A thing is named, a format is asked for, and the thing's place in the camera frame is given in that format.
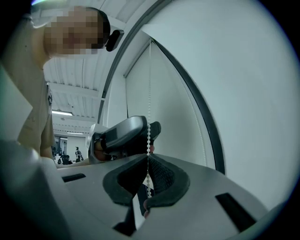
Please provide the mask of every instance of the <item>person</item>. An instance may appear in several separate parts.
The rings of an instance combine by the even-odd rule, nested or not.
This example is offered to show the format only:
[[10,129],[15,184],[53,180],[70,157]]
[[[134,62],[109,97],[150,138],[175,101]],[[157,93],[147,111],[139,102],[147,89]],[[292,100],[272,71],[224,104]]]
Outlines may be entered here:
[[56,148],[55,147],[51,147],[52,148],[52,156],[53,156],[53,159],[55,159],[55,155],[56,155]]
[[76,155],[76,162],[80,162],[80,161],[83,161],[83,157],[81,155],[81,152],[79,151],[79,148],[76,147],[76,152],[75,152],[75,155]]
[[52,96],[43,66],[53,57],[103,48],[109,35],[107,15],[91,7],[74,7],[39,27],[30,16],[22,18],[1,57],[7,74],[33,107],[19,134],[20,144],[53,157]]

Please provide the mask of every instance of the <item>black earbud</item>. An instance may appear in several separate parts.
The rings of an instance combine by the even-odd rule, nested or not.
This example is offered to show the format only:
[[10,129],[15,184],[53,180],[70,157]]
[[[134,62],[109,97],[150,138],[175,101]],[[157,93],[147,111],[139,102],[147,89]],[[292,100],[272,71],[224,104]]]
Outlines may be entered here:
[[106,46],[106,50],[108,52],[111,52],[111,51],[115,50],[118,47],[119,42],[121,41],[123,35],[124,35],[124,31],[123,30],[115,30],[115,31],[113,31],[112,34],[108,38],[107,44],[105,45]]

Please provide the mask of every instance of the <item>white wall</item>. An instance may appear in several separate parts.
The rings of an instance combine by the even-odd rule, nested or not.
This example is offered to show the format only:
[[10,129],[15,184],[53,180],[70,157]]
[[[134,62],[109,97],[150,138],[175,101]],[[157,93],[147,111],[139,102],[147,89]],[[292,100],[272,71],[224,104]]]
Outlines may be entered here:
[[[126,78],[129,117],[148,116],[149,63],[148,47]],[[196,118],[180,78],[166,56],[151,44],[151,122],[158,121],[162,128],[154,142],[155,153],[215,169],[206,126],[201,115]]]
[[299,170],[299,63],[254,1],[178,0],[143,31],[198,85],[216,121],[226,175],[272,208]]
[[103,106],[103,126],[111,128],[127,118],[126,82],[115,72]]
[[67,137],[67,155],[71,161],[76,161],[76,147],[79,147],[82,157],[86,156],[85,137]]
[[67,140],[60,139],[60,147],[61,152],[65,152],[65,154],[67,154]]
[[85,142],[84,142],[84,144],[85,144],[85,156],[84,155],[82,156],[83,159],[86,159],[86,158],[89,157],[89,148],[87,148],[87,146],[86,146],[87,140],[88,140],[88,137],[85,137]]

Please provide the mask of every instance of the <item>black mesh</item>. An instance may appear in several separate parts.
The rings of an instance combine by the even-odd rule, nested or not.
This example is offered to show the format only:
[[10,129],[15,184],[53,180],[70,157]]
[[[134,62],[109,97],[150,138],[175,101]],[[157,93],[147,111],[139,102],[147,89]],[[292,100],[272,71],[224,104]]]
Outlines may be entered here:
[[174,172],[155,159],[150,158],[149,175],[155,194],[167,190],[174,183]]
[[[150,155],[149,175],[154,196],[147,200],[147,208],[171,206],[188,190],[189,177],[179,167],[156,155]],[[103,186],[114,203],[129,206],[147,175],[147,155],[110,171]]]

